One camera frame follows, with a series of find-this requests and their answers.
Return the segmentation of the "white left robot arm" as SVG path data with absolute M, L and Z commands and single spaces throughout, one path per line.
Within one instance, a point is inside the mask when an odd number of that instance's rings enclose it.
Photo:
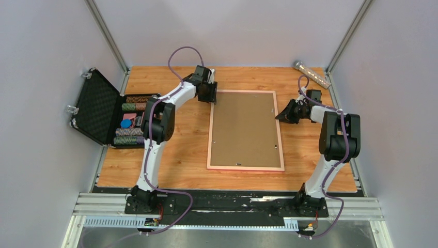
M 187 101 L 198 98 L 200 102 L 216 103 L 217 82 L 215 69 L 198 65 L 194 73 L 181 78 L 176 88 L 164 96 L 148 100 L 144 112 L 142 131 L 144 158 L 131 198 L 145 213 L 158 208 L 158 173 L 167 142 L 175 131 L 176 111 Z

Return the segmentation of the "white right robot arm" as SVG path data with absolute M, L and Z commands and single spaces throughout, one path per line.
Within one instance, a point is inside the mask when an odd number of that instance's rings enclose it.
M 361 117 L 346 114 L 342 110 L 323 105 L 320 90 L 299 89 L 297 99 L 291 99 L 275 117 L 284 123 L 297 124 L 301 119 L 321 124 L 319 137 L 320 160 L 311 175 L 303 183 L 292 207 L 300 215 L 309 215 L 325 206 L 326 189 L 339 170 L 361 150 Z

